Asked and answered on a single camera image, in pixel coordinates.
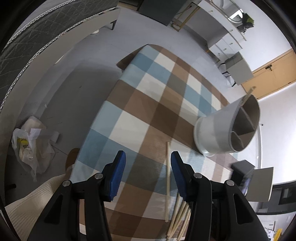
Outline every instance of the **door handle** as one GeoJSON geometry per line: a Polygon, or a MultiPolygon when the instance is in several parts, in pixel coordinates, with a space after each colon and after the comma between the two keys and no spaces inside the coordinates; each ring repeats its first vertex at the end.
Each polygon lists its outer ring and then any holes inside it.
{"type": "Polygon", "coordinates": [[[265,67],[265,69],[270,69],[270,71],[272,71],[271,67],[272,67],[272,64],[270,64],[267,67],[265,67]]]}

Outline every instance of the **white plastic bag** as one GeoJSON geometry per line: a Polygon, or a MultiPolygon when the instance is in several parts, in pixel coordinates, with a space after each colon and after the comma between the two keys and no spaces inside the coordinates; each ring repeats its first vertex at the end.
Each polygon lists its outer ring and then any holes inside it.
{"type": "Polygon", "coordinates": [[[21,129],[13,131],[11,143],[17,160],[31,173],[34,181],[37,181],[36,174],[45,172],[53,159],[55,152],[49,140],[54,137],[56,141],[57,136],[56,131],[48,131],[34,116],[31,116],[21,129]]]}

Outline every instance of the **checkered tablecloth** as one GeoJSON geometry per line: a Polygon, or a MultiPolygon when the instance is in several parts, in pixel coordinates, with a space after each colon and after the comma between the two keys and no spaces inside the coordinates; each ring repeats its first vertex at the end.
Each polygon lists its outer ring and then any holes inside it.
{"type": "MultiPolygon", "coordinates": [[[[198,153],[193,126],[199,116],[228,102],[196,70],[157,45],[142,47],[118,66],[123,75],[92,123],[71,180],[87,180],[124,150],[118,194],[105,203],[113,240],[165,239],[166,142],[195,172],[224,182],[237,160],[231,154],[208,158],[198,153]]],[[[173,175],[170,193],[171,216],[177,193],[173,175]]]]}

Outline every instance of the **blue gripper pad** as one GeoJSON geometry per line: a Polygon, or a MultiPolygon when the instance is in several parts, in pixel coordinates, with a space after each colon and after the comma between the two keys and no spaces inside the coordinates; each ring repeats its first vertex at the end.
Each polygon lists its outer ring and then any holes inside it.
{"type": "Polygon", "coordinates": [[[118,151],[113,163],[109,163],[102,171],[105,176],[104,195],[107,202],[111,202],[117,195],[124,168],[126,166],[126,154],[118,151]]]}
{"type": "Polygon", "coordinates": [[[189,195],[188,190],[190,189],[190,185],[191,185],[190,175],[192,174],[192,172],[194,173],[194,171],[190,170],[190,168],[192,169],[190,165],[183,163],[177,151],[172,152],[170,156],[170,163],[171,163],[176,184],[179,190],[179,194],[185,201],[187,201],[187,198],[189,195]],[[188,173],[186,165],[190,166],[189,168],[190,174],[188,173]]]}

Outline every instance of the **silver screw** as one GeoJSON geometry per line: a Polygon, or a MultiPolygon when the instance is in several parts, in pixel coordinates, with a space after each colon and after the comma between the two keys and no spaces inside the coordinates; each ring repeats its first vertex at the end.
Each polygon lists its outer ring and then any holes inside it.
{"type": "Polygon", "coordinates": [[[95,176],[94,176],[95,179],[101,179],[102,177],[103,177],[103,174],[100,172],[95,174],[95,176]]]}
{"type": "Polygon", "coordinates": [[[67,187],[67,186],[69,186],[70,185],[70,181],[69,180],[65,180],[65,181],[63,181],[63,186],[64,187],[67,187]]]}
{"type": "Polygon", "coordinates": [[[202,175],[199,172],[194,173],[193,176],[198,179],[202,178],[202,175]]]}
{"type": "Polygon", "coordinates": [[[233,180],[227,180],[226,181],[226,184],[228,185],[228,186],[234,186],[234,182],[233,182],[233,180]]]}

